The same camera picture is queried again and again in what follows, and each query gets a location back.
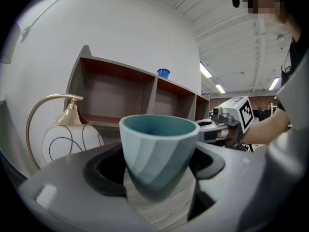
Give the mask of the grey wall conduit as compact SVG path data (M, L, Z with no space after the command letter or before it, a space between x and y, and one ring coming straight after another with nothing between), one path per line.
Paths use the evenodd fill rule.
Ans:
M51 3L47 8L45 8L44 11L42 11L42 13L32 22L31 25L27 26L22 32L21 32L21 36L22 36L22 40L21 42L23 42L27 35L29 34L29 32L31 31L32 27L36 24L36 22L51 8L53 7L56 3L58 3L60 0L55 0L53 3Z

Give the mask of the teal striped cup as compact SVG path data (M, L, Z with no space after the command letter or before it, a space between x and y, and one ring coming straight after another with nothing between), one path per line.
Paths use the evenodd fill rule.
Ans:
M175 189L194 153L200 126L188 119L134 115L119 121L126 167L143 199L158 203Z

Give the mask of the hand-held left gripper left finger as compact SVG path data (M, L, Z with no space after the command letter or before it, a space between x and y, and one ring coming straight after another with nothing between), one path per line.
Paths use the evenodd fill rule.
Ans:
M120 144L56 159L18 193L30 212L54 232L156 232L129 205Z

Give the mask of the grey wooden shelf unit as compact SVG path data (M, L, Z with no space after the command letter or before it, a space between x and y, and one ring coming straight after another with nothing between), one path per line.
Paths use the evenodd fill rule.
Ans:
M150 72L95 57L88 45L75 61L67 92L84 98L79 111L106 145L120 142L119 121L126 116L166 115L197 121L209 115L209 96Z

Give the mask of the person's right hand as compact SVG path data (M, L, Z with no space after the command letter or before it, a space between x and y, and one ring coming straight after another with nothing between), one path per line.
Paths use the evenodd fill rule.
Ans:
M229 148L236 148L241 144L242 138L243 133L240 127L229 127L225 146Z

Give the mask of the person's black shirt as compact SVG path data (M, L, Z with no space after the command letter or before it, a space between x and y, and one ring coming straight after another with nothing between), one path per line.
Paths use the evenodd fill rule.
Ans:
M292 76L308 48L309 33L301 32L300 38L297 42L292 38L289 48L290 64L287 67L283 65L281 68L281 87L284 86Z

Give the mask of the grey wooden desk with hutch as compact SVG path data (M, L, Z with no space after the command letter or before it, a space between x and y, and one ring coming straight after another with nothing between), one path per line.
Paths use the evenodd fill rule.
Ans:
M135 189L128 171L124 173L124 186L128 203L146 220L159 231L168 232L187 222L196 180L188 168L174 191L163 201L150 203L143 199Z

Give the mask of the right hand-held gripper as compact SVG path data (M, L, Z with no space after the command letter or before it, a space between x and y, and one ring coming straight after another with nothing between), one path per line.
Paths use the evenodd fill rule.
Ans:
M202 143L225 140L229 127L240 127L244 136L253 122L249 98L247 96L231 98L213 109L211 119L195 122L200 126L198 141Z

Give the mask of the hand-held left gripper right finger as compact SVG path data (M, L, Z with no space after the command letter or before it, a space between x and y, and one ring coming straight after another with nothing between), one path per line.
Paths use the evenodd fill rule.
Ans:
M283 133L255 152L197 143L194 199L205 211L192 211L175 232L261 231L280 212L309 166L309 130Z

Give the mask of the person's right forearm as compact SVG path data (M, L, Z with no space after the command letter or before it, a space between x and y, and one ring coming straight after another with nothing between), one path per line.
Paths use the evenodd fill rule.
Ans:
M252 124L246 131L242 143L268 145L282 133L286 132L289 124L290 120L287 113L277 108L271 117Z

